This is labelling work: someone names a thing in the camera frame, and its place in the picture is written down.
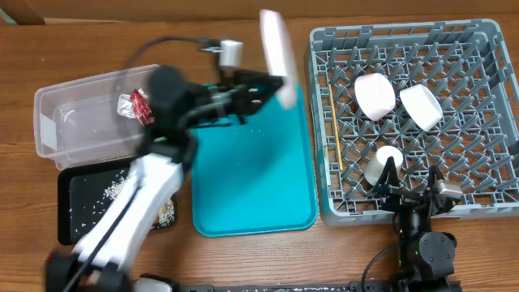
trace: wooden surface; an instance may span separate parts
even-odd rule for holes
[[[43,18],[130,21],[258,19],[259,9],[281,12],[286,18],[435,15],[442,13],[517,13],[517,0],[28,0]]]
[[[518,14],[291,19],[287,24],[303,77],[303,55],[313,28],[477,18],[493,18],[500,24],[513,65],[519,68]],[[40,290],[45,258],[59,247],[58,171],[51,160],[36,155],[35,91],[116,71],[139,45],[164,35],[243,41],[243,66],[264,70],[258,25],[256,20],[239,20],[0,27],[1,291]],[[196,82],[214,80],[208,56],[189,44],[158,46],[138,65],[149,63],[178,66]],[[310,115],[307,118],[311,125]],[[216,286],[347,283],[359,280],[369,260],[397,240],[388,225],[332,228],[320,219],[309,230],[298,232],[205,238],[191,222],[189,186],[185,184],[179,198],[176,226],[148,236],[135,275],[149,272],[186,284]],[[458,239],[453,279],[461,280],[465,291],[519,290],[518,226],[517,218],[433,224],[434,229],[451,232]],[[396,271],[393,254],[375,264],[369,277],[385,279]]]

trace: candy wrapper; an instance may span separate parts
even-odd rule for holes
[[[147,126],[155,122],[152,116],[152,110],[149,108],[148,101],[144,98],[142,90],[134,90],[131,93],[131,104],[133,105],[133,114],[139,119],[143,126]]]
[[[155,122],[148,105],[148,95],[142,89],[134,90],[131,95],[121,94],[117,113],[126,118],[137,118],[143,126]]]

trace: wooden table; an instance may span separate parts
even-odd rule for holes
[[[291,19],[287,24],[303,78],[303,56],[313,28],[477,18],[493,18],[500,24],[513,65],[519,68],[517,14]],[[116,71],[139,45],[165,35],[243,41],[243,66],[265,70],[257,20],[0,27],[0,290],[39,290],[45,258],[59,246],[58,171],[51,160],[36,155],[34,92]],[[164,44],[146,53],[137,65],[173,64],[202,83],[215,80],[208,62],[208,55],[192,45]],[[307,118],[311,125],[310,115]],[[215,286],[347,283],[359,280],[369,260],[397,240],[388,225],[333,228],[320,219],[298,232],[205,238],[191,223],[189,194],[190,184],[185,183],[176,226],[148,236],[135,275],[156,273],[181,283]],[[458,238],[453,279],[462,281],[465,291],[519,290],[518,226],[519,218],[433,224]],[[375,264],[369,277],[385,279],[396,271],[393,254]]]

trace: cable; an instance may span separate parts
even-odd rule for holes
[[[183,37],[183,36],[162,36],[158,37],[153,41],[149,41],[146,44],[142,45],[135,54],[126,61],[124,64],[124,71],[127,70],[137,59],[140,58],[140,56],[149,48],[153,47],[154,45],[158,45],[163,42],[167,41],[186,41],[186,42],[192,42],[196,44],[201,44],[207,41],[207,39],[204,38],[192,38],[192,37]]]
[[[402,244],[404,243],[407,243],[408,240],[405,240],[405,241],[401,241],[395,245],[392,245],[391,247],[388,247],[386,249],[384,249],[383,251],[381,251],[378,255],[376,255],[373,260],[370,261],[369,264],[367,264],[366,268],[364,269],[364,273],[362,273],[362,280],[360,281],[360,287],[362,289],[362,292],[366,292],[366,276],[367,276],[367,272],[370,270],[371,266],[379,259],[381,258],[382,256],[384,256],[386,253],[390,252],[391,250],[397,248],[397,247],[400,247]]]
[[[126,204],[126,206],[124,206],[124,209],[119,213],[117,218],[115,218],[114,222],[108,228],[108,230],[106,231],[105,235],[103,235],[103,237],[101,238],[99,243],[96,245],[96,247],[94,248],[92,253],[88,256],[88,258],[83,262],[83,264],[78,268],[78,270],[75,272],[75,274],[72,276],[72,278],[68,281],[68,283],[66,284],[65,288],[63,289],[63,292],[70,291],[72,289],[72,287],[77,283],[77,281],[85,274],[85,272],[87,272],[90,264],[92,263],[92,261],[96,257],[97,252],[99,252],[99,250],[108,241],[108,238],[114,232],[115,228],[117,227],[119,222],[124,217],[124,214],[130,208],[131,202],[134,200],[134,198],[136,197],[136,195],[139,192],[140,188],[142,187],[142,179],[143,179],[143,177],[141,175],[143,173],[143,171],[141,169],[143,167],[141,165],[142,161],[137,159],[135,163],[136,163],[136,166],[137,166],[137,170],[135,172],[135,175],[137,176],[137,186],[135,187],[135,189],[133,191],[133,194],[131,194],[131,197],[128,200],[128,203]]]

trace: red wrapper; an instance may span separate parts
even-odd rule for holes
[[[152,116],[152,110],[149,108],[148,102],[138,91],[134,90],[131,93],[130,100],[133,104],[133,113],[143,126],[155,122],[155,118]]]

